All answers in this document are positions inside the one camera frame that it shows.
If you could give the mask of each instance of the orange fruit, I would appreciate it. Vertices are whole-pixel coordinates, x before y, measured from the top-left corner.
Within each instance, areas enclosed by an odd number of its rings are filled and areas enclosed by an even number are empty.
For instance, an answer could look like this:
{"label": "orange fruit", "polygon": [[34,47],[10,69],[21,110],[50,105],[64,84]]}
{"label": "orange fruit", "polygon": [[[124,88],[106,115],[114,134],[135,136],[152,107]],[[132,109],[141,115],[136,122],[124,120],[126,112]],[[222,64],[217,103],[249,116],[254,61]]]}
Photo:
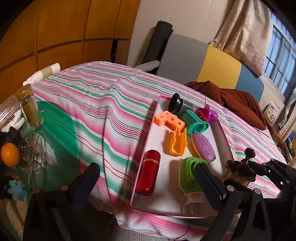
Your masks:
{"label": "orange fruit", "polygon": [[8,167],[15,167],[20,163],[20,151],[15,144],[8,142],[1,149],[1,159]]}

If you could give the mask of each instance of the magenta toy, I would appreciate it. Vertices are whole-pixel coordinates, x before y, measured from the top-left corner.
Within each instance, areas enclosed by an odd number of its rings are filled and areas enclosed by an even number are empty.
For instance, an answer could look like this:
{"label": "magenta toy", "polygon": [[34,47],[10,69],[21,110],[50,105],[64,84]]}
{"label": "magenta toy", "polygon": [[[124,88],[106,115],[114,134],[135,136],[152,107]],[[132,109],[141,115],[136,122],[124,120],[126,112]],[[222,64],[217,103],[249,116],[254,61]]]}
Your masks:
{"label": "magenta toy", "polygon": [[209,121],[218,120],[218,113],[211,110],[208,104],[206,104],[203,108],[198,108],[198,111],[201,112]]}
{"label": "magenta toy", "polygon": [[192,145],[200,158],[207,162],[214,161],[216,155],[208,139],[201,133],[195,132],[192,135]]}

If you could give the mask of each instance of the window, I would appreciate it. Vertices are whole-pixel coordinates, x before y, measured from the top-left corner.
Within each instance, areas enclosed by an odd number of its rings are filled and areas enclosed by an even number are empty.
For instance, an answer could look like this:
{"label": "window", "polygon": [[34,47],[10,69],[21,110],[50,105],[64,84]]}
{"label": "window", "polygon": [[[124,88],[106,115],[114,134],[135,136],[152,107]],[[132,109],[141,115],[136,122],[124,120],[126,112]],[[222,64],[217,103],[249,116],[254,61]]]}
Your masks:
{"label": "window", "polygon": [[271,19],[274,27],[263,71],[284,94],[295,68],[296,43],[273,13]]}

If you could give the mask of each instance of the tray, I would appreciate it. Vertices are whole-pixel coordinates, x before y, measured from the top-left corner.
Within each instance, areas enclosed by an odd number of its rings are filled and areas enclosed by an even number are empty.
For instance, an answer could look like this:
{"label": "tray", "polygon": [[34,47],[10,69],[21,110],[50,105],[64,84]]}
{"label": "tray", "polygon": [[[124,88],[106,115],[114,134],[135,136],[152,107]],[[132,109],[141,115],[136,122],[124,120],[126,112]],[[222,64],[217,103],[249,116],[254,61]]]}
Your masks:
{"label": "tray", "polygon": [[[169,102],[170,97],[160,96],[154,117],[161,112],[168,110]],[[192,146],[191,136],[187,135],[188,145],[184,155],[178,157],[169,155],[168,150],[172,131],[166,126],[156,125],[154,123],[154,117],[138,169],[130,206],[134,209],[148,213],[179,218],[204,218],[216,216],[217,212],[213,210],[208,203],[194,205],[194,209],[185,205],[186,198],[179,187],[180,160],[191,156],[198,157]],[[220,122],[211,122],[209,128],[203,132],[203,135],[210,141],[216,154],[216,160],[209,164],[210,171],[222,180],[223,173],[226,171],[226,161],[233,159],[233,156]],[[151,149],[157,150],[160,153],[160,166],[153,194],[151,196],[141,196],[135,193],[136,184],[139,178],[144,154],[147,150]]]}

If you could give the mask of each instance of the red cylinder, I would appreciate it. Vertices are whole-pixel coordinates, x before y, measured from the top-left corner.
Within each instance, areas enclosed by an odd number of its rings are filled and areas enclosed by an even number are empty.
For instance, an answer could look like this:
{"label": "red cylinder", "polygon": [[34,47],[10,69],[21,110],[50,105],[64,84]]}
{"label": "red cylinder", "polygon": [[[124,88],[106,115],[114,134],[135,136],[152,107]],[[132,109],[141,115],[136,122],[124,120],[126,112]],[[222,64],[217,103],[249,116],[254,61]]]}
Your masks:
{"label": "red cylinder", "polygon": [[149,150],[145,153],[140,177],[136,186],[137,194],[143,196],[152,195],[158,173],[159,163],[160,153],[158,151]]}

